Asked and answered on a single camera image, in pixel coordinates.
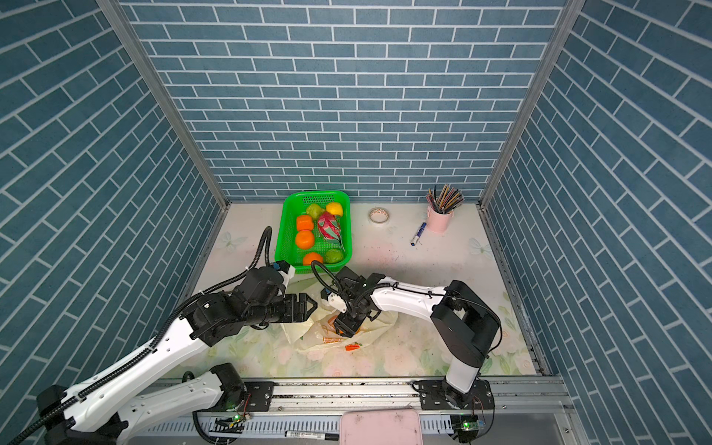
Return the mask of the yellowish plastic bag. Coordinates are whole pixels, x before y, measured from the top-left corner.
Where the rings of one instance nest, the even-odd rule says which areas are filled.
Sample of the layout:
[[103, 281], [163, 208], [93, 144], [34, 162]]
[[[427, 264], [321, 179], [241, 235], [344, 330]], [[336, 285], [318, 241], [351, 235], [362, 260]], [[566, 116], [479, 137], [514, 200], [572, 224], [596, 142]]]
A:
[[322, 286], [315, 278], [290, 283], [288, 293], [306, 293], [318, 303], [310, 318], [300, 324], [282, 324], [287, 341], [297, 352], [320, 352], [321, 350], [356, 350], [365, 348], [393, 328], [398, 313], [386, 311], [371, 321], [366, 319], [353, 337], [342, 337], [336, 332], [336, 320], [340, 311], [321, 300]]

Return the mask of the pink dragon fruit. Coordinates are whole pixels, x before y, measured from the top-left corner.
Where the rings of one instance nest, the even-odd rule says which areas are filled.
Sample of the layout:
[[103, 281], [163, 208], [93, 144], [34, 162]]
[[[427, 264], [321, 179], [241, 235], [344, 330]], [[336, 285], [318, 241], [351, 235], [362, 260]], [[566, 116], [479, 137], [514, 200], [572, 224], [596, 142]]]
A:
[[328, 211], [323, 212], [317, 219], [317, 229], [325, 241], [343, 247], [342, 229], [337, 216]]

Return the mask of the yellow green pear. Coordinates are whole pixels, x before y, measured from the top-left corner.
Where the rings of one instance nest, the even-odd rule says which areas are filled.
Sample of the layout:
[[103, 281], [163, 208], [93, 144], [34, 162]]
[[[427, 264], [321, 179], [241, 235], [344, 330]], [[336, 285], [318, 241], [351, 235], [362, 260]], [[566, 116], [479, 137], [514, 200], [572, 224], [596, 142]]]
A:
[[307, 209], [306, 209], [306, 214], [309, 215], [313, 220], [317, 221], [321, 215], [325, 212], [326, 210], [320, 206], [317, 203], [312, 203]]

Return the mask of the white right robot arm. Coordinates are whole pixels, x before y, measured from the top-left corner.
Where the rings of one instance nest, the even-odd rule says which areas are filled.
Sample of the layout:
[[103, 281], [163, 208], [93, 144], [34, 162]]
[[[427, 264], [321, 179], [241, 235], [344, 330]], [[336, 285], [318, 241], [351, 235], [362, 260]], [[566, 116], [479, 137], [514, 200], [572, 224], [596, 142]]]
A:
[[435, 326], [452, 361], [439, 390], [415, 385], [424, 397], [443, 398], [450, 406], [489, 410], [490, 387], [478, 381], [490, 352], [502, 334], [500, 317], [466, 283], [454, 280], [446, 287], [422, 287], [383, 274], [363, 277], [345, 267], [334, 274], [320, 261], [311, 272], [323, 285], [322, 299], [340, 311], [334, 321], [337, 335], [352, 339], [367, 320], [383, 312], [402, 313]]

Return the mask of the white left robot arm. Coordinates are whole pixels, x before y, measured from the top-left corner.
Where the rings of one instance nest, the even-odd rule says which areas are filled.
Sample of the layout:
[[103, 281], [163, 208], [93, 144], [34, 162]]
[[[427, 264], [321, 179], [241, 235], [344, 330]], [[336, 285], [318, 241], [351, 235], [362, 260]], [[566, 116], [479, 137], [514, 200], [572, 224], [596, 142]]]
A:
[[295, 270], [286, 261], [270, 261], [271, 236], [266, 227], [245, 271], [180, 303], [144, 346], [79, 384], [44, 390], [37, 398], [39, 419], [12, 443], [44, 428], [48, 444], [124, 444], [135, 433], [184, 413], [246, 412], [250, 393], [230, 363], [168, 389], [143, 391], [244, 327], [265, 329], [311, 317], [318, 304], [305, 293], [287, 293]]

